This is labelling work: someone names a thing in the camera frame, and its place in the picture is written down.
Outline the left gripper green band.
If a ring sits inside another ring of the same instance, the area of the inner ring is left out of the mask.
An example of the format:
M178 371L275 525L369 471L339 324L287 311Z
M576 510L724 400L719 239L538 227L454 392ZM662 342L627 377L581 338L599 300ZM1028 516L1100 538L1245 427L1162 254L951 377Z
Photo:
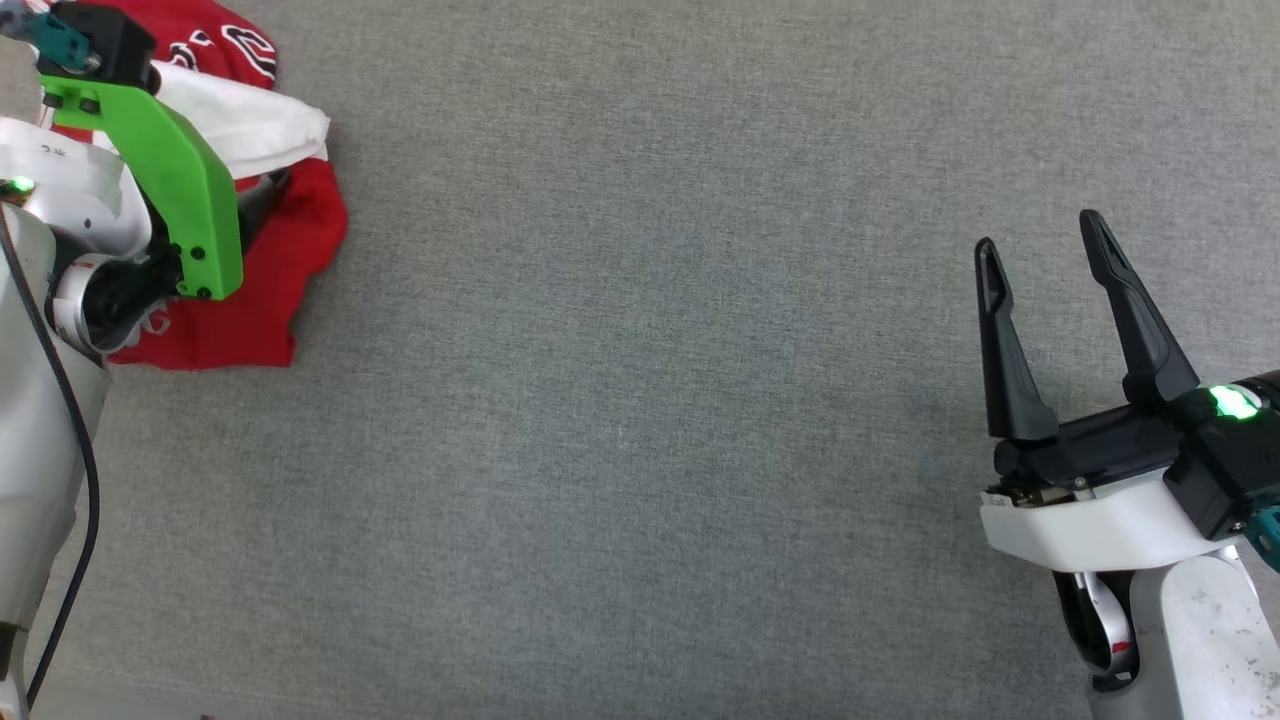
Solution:
M182 251L178 290L221 301L243 283L242 254L291 186L291 169L262 174L238 193L223 160L195 126L159 99L160 76L137 85L40 76L59 97L59 126L106 135L141 193Z

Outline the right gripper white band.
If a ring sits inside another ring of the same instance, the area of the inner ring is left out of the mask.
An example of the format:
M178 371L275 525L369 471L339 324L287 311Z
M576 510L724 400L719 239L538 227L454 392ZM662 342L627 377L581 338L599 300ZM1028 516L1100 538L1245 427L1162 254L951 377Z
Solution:
M1059 424L1023 351L998 250L980 240L986 415L1000 441L998 482L982 495L986 538L998 552L1064 574L1155 569L1239 544L1239 527L1204 538L1165 484L1181 437L1147 407L1199 388L1201 379L1103 215L1085 209L1079 223L1091 273L1112 309L1130 404Z

